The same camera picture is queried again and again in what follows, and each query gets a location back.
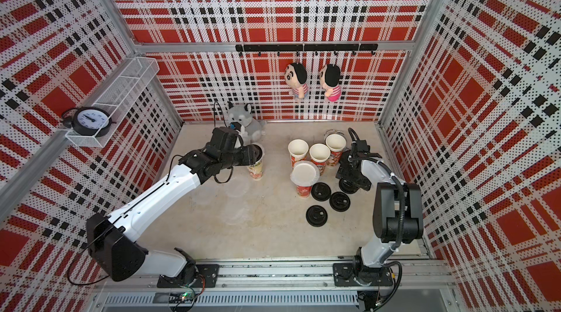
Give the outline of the yellow-red paper cup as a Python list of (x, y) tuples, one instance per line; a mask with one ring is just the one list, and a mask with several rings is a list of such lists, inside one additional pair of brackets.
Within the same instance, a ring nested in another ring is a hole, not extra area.
[(248, 166), (248, 171), (252, 179), (259, 180), (263, 176), (263, 162), (260, 160), (257, 163)]

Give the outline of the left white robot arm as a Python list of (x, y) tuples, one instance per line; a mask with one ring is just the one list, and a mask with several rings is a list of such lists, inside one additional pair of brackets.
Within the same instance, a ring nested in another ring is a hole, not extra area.
[(227, 127), (213, 130), (204, 148), (188, 152), (178, 164), (138, 198), (107, 216), (94, 214), (86, 222), (87, 251), (115, 281), (133, 275), (159, 275), (163, 287), (187, 286), (199, 272), (195, 260), (181, 249), (148, 250), (137, 242), (166, 210), (222, 170), (256, 164), (264, 154), (257, 144), (245, 145), (239, 133)]

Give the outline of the red paper cup front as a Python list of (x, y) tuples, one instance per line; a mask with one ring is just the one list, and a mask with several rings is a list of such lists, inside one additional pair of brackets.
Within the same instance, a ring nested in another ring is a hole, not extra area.
[(300, 197), (306, 198), (311, 195), (312, 185), (296, 185), (297, 193)]

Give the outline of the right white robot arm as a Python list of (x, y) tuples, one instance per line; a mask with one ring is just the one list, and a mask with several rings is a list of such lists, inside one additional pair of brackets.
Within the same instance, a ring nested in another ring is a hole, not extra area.
[(369, 286), (393, 285), (387, 260), (400, 246), (422, 238), (424, 232), (421, 189), (401, 179), (373, 153), (367, 141), (352, 133), (349, 150), (339, 161), (336, 178), (339, 188), (348, 195), (375, 190), (373, 231), (370, 241), (357, 250), (353, 268), (346, 281)]

